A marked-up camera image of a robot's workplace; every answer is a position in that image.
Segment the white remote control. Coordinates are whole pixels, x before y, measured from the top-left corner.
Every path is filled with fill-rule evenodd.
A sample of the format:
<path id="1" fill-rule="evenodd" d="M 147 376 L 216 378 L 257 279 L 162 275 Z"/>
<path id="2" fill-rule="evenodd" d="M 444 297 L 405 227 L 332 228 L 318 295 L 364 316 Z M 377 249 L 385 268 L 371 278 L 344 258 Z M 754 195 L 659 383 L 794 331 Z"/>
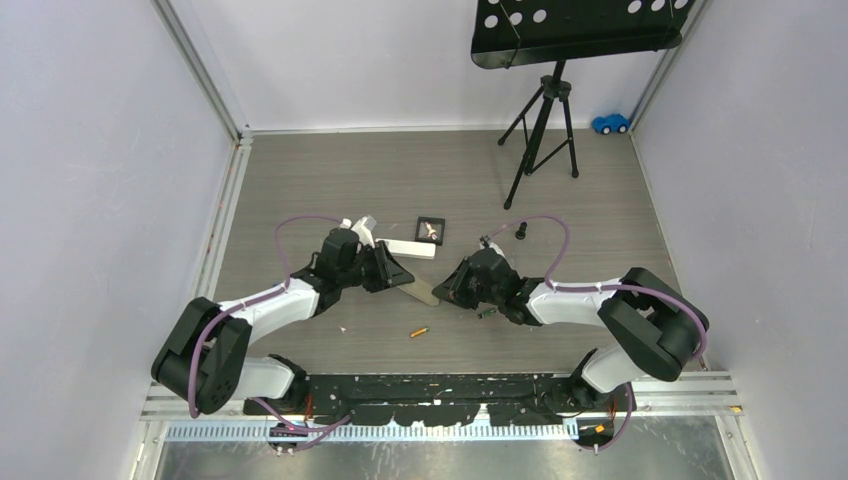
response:
<path id="1" fill-rule="evenodd" d="M 393 239 L 377 239 L 377 242 L 383 242 L 395 257 L 434 260 L 436 256 L 435 244 Z"/>
<path id="2" fill-rule="evenodd" d="M 423 279 L 416 278 L 412 283 L 400 285 L 399 289 L 428 306 L 436 307 L 440 304 L 440 300 L 432 293 L 434 286 Z"/>

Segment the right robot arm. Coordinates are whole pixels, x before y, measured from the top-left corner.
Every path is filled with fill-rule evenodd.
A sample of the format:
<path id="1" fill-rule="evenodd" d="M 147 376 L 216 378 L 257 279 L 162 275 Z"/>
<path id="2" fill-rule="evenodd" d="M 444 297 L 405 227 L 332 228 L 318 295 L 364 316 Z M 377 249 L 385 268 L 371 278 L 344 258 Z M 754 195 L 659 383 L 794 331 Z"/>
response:
<path id="1" fill-rule="evenodd" d="M 641 267 L 602 282 L 555 283 L 520 275 L 499 250 L 486 247 L 432 293 L 463 309 L 492 305 L 518 325 L 605 328 L 614 344 L 587 353 L 559 390 L 584 410 L 598 409 L 618 387 L 643 376 L 674 382 L 706 349 L 707 317 Z"/>

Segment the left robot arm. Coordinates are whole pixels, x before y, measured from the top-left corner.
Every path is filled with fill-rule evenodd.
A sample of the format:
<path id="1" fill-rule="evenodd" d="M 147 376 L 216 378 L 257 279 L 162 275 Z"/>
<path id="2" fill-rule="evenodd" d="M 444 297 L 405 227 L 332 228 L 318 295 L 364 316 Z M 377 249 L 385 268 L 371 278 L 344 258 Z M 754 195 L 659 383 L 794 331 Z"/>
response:
<path id="1" fill-rule="evenodd" d="M 378 293 L 414 281 L 385 242 L 368 245 L 352 229 L 335 228 L 286 283 L 235 301 L 191 300 L 155 357 L 151 377 L 187 401 L 193 418 L 240 399 L 296 413 L 309 395 L 305 370 L 278 354 L 251 358 L 249 347 L 324 313 L 347 288 Z"/>

